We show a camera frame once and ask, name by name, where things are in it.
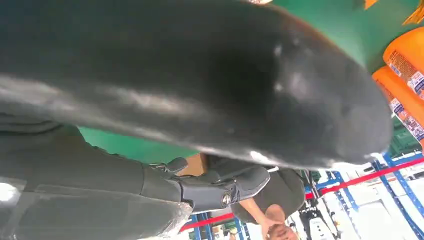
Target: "orange product package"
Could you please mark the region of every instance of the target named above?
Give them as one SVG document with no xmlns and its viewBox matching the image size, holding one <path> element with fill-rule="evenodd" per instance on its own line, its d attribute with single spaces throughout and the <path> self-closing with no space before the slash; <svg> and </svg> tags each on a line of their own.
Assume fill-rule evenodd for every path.
<svg viewBox="0 0 424 240">
<path fill-rule="evenodd" d="M 394 112 L 396 117 L 403 123 L 406 129 L 409 130 L 412 136 L 416 138 L 421 146 L 424 146 L 424 128 L 417 122 L 417 120 L 404 108 L 401 102 L 385 87 L 381 82 L 382 77 L 384 78 L 386 71 L 383 69 L 377 70 L 372 78 L 377 82 L 377 85 L 381 88 L 387 97 L 388 104 L 391 110 Z"/>
<path fill-rule="evenodd" d="M 383 60 L 421 99 L 424 99 L 424 27 L 393 40 Z"/>
</svg>

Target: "person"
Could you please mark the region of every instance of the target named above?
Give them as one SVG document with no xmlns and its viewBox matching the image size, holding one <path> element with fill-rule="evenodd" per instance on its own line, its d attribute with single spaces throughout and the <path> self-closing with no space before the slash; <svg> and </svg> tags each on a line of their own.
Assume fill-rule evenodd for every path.
<svg viewBox="0 0 424 240">
<path fill-rule="evenodd" d="M 285 168 L 271 172 L 268 184 L 256 196 L 231 205 L 231 209 L 240 221 L 260 225 L 264 240 L 296 240 L 285 220 L 304 202 L 300 171 Z"/>
</svg>

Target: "product label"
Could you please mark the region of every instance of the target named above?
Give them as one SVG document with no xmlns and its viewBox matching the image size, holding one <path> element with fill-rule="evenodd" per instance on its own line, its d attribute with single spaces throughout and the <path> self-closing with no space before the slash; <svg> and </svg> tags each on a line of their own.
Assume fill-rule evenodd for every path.
<svg viewBox="0 0 424 240">
<path fill-rule="evenodd" d="M 424 99 L 424 75 L 420 71 L 397 51 L 391 53 L 388 65 L 421 99 Z"/>
<path fill-rule="evenodd" d="M 390 107 L 414 138 L 418 141 L 424 139 L 424 128 L 418 124 L 417 120 L 404 109 L 404 106 L 396 98 L 390 101 Z"/>
<path fill-rule="evenodd" d="M 395 98 L 378 79 L 375 81 L 387 96 L 389 101 L 388 105 L 390 106 L 391 110 L 394 112 L 394 114 L 396 114 L 397 118 L 402 122 L 405 128 L 408 129 L 412 136 L 418 141 L 424 139 L 424 128 L 405 110 L 401 102 Z"/>
</svg>

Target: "person's hand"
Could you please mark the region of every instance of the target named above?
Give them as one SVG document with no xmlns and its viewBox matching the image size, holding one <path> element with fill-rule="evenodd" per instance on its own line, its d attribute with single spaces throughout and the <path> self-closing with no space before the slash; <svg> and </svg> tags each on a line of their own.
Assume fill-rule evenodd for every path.
<svg viewBox="0 0 424 240">
<path fill-rule="evenodd" d="M 275 221 L 275 220 L 269 219 L 267 217 L 260 219 L 259 221 L 257 221 L 257 223 L 262 228 L 262 237 L 263 237 L 264 240 L 267 239 L 268 231 L 270 230 L 270 228 L 272 226 L 284 224 L 284 222 Z"/>
<path fill-rule="evenodd" d="M 298 235 L 286 225 L 273 227 L 269 233 L 269 240 L 298 240 Z"/>
</svg>

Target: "red barrier tape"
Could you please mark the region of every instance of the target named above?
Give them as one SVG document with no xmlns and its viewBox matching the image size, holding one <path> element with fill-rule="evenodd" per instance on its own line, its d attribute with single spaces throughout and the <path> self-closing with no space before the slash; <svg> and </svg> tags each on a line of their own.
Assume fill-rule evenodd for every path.
<svg viewBox="0 0 424 240">
<path fill-rule="evenodd" d="M 198 227 L 202 227 L 202 226 L 205 226 L 205 225 L 208 225 L 208 224 L 216 223 L 216 222 L 227 220 L 227 219 L 233 219 L 233 218 L 234 218 L 234 214 L 232 214 L 232 213 L 227 213 L 227 214 L 217 216 L 217 217 L 211 217 L 207 220 L 202 220 L 202 221 L 186 224 L 186 225 L 182 226 L 180 232 L 182 232 L 186 229 L 198 228 Z"/>
<path fill-rule="evenodd" d="M 383 176 L 383 175 L 386 175 L 386 174 L 389 174 L 389 173 L 393 173 L 394 171 L 397 171 L 399 169 L 411 167 L 413 165 L 417 165 L 417 164 L 420 164 L 420 163 L 423 163 L 423 162 L 424 162 L 424 157 L 418 158 L 418 159 L 415 159 L 415 160 L 412 160 L 412 161 L 409 161 L 409 162 L 405 162 L 403 164 L 400 164 L 400 165 L 397 165 L 397 166 L 394 166 L 394 167 L 385 168 L 383 170 L 376 171 L 376 172 L 370 173 L 370 174 L 365 175 L 365 176 L 360 176 L 358 178 L 355 178 L 355 179 L 352 179 L 352 180 L 349 180 L 349 181 L 346 181 L 346 182 L 342 182 L 340 185 L 336 185 L 336 186 L 332 186 L 332 187 L 328 187 L 328 188 L 322 188 L 321 193 L 324 195 L 326 193 L 335 192 L 335 191 L 338 191 L 340 189 L 347 188 L 348 186 L 356 185 L 356 184 L 359 184 L 359 183 L 362 183 L 362 182 L 365 182 L 365 181 L 368 181 L 368 180 L 371 180 L 371 179 L 375 179 L 375 178 L 378 178 L 380 176 Z"/>
<path fill-rule="evenodd" d="M 322 189 L 320 189 L 320 192 L 323 195 L 327 194 L 327 193 L 335 192 L 335 191 L 338 191 L 340 189 L 347 188 L 348 186 L 356 185 L 356 184 L 359 184 L 359 183 L 362 183 L 362 182 L 365 182 L 365 181 L 368 181 L 368 180 L 371 180 L 371 179 L 375 179 L 375 178 L 378 178 L 380 176 L 383 176 L 383 175 L 386 175 L 386 174 L 389 174 L 389 173 L 393 173 L 394 171 L 397 171 L 399 169 L 404 169 L 404 168 L 411 167 L 413 165 L 420 164 L 420 163 L 424 163 L 424 157 L 418 158 L 418 159 L 415 159 L 415 160 L 412 160 L 412 161 L 409 161 L 409 162 L 405 162 L 405 163 L 400 164 L 398 166 L 394 166 L 394 167 L 386 168 L 386 169 L 383 169 L 383 170 L 380 170 L 380 171 L 376 171 L 376 172 L 370 173 L 368 175 L 360 176 L 358 178 L 355 178 L 355 179 L 352 179 L 352 180 L 349 180 L 349 181 L 346 181 L 346 182 L 342 182 L 341 184 L 336 185 L 336 186 L 332 186 L 332 187 L 328 187 L 328 188 L 322 188 Z M 312 193 L 307 193 L 307 194 L 305 194 L 305 197 L 306 197 L 306 199 L 311 199 L 311 198 L 314 197 L 314 195 Z M 186 224 L 181 228 L 180 232 L 187 230 L 187 229 L 198 228 L 198 227 L 202 227 L 202 226 L 205 226 L 205 225 L 208 225 L 208 224 L 212 224 L 212 223 L 216 223 L 216 222 L 219 222 L 219 221 L 232 219 L 232 218 L 234 218 L 234 214 L 232 214 L 232 213 L 227 213 L 227 214 L 217 216 L 217 217 L 211 217 L 207 220 L 202 220 L 202 221 Z"/>
</svg>

